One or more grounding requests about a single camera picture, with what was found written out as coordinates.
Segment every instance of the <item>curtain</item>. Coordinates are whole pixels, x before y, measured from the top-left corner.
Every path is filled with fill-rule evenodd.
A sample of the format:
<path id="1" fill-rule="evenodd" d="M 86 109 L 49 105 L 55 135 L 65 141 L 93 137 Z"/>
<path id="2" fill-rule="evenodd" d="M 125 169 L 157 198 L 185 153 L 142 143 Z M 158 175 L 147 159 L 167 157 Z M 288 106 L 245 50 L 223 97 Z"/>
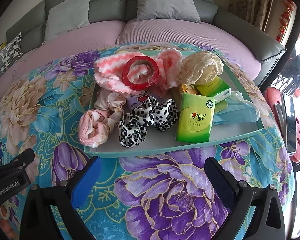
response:
<path id="1" fill-rule="evenodd" d="M 264 31 L 273 0 L 230 0 L 229 11 Z"/>

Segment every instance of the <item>light blue tray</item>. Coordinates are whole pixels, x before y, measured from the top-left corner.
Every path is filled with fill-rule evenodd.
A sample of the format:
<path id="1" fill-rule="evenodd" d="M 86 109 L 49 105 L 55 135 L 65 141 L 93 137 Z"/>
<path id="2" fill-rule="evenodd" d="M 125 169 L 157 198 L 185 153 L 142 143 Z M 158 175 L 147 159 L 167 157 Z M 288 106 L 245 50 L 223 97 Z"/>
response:
<path id="1" fill-rule="evenodd" d="M 147 56 L 155 56 L 159 50 L 144 50 L 143 54 Z M 183 56 L 188 56 L 194 53 L 193 51 L 182 51 Z M 231 87 L 232 91 L 240 91 L 245 100 L 251 101 L 246 90 L 242 87 L 239 80 L 228 68 L 224 65 L 223 73 L 220 77 Z M 93 104 L 96 101 L 96 93 L 100 89 L 98 85 L 95 86 L 93 96 L 90 102 L 90 109 L 93 109 Z M 90 148 L 85 146 L 84 151 L 89 155 L 99 156 L 101 158 L 116 158 L 116 157 L 131 157 L 142 155 L 155 155 L 171 151 L 180 151 L 190 148 L 207 147 L 218 145 L 221 143 L 240 140 L 256 134 L 264 127 L 261 119 L 252 123 L 236 123 L 213 125 L 210 134 L 210 141 L 204 143 L 186 143 L 175 140 L 175 133 L 178 124 L 175 124 L 166 132 L 159 132 L 153 127 L 148 128 L 146 140 L 140 145 L 133 148 L 125 148 L 119 144 L 119 132 L 115 128 L 114 132 L 109 135 L 108 141 L 98 148 Z"/>

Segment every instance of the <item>face mask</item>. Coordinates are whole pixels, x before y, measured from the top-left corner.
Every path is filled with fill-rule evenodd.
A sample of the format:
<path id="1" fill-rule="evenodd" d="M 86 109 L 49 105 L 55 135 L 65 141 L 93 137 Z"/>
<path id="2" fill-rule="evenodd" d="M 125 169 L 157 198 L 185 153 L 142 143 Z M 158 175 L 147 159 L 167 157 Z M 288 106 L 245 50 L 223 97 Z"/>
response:
<path id="1" fill-rule="evenodd" d="M 259 109 L 252 102 L 244 100 L 239 91 L 232 91 L 231 96 L 225 100 L 228 107 L 213 115 L 213 124 L 256 122 L 259 120 Z"/>

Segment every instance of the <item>tissue pack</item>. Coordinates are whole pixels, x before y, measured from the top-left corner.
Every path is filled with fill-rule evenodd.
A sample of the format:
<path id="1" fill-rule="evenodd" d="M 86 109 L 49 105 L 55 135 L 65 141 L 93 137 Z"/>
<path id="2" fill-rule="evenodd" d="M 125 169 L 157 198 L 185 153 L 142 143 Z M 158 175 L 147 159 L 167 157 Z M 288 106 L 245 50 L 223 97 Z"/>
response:
<path id="1" fill-rule="evenodd" d="M 201 95 L 214 98 L 216 104 L 231 96 L 230 86 L 218 76 L 208 84 L 199 85 L 196 88 Z"/>
<path id="2" fill-rule="evenodd" d="M 209 141 L 215 104 L 214 98 L 182 93 L 176 140 L 192 143 Z"/>

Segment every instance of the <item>floral bedspread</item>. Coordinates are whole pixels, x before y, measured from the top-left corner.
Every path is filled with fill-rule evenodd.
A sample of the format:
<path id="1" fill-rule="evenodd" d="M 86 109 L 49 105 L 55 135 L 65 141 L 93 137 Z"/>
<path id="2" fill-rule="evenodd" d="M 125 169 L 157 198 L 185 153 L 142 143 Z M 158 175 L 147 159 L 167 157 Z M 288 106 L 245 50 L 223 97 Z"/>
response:
<path id="1" fill-rule="evenodd" d="M 55 60 L 11 85 L 0 103 L 1 164 L 32 148 L 35 160 L 26 169 L 32 183 L 50 187 L 71 179 L 89 157 L 77 138 L 81 115 L 93 89 L 93 62 L 120 51 L 210 50 L 231 68 L 260 109 L 265 129 L 244 140 L 160 155 L 103 159 L 102 174 L 84 206 L 77 209 L 96 239 L 211 239 L 228 215 L 204 173 L 215 157 L 237 180 L 251 186 L 277 186 L 283 208 L 294 192 L 294 176 L 271 109 L 258 87 L 226 55 L 187 44 L 129 44 Z M 27 190 L 8 200 L 12 230 L 18 234 Z M 247 220 L 251 219 L 249 211 Z M 53 209 L 65 239 L 71 239 Z M 244 222 L 237 238 L 242 239 Z"/>

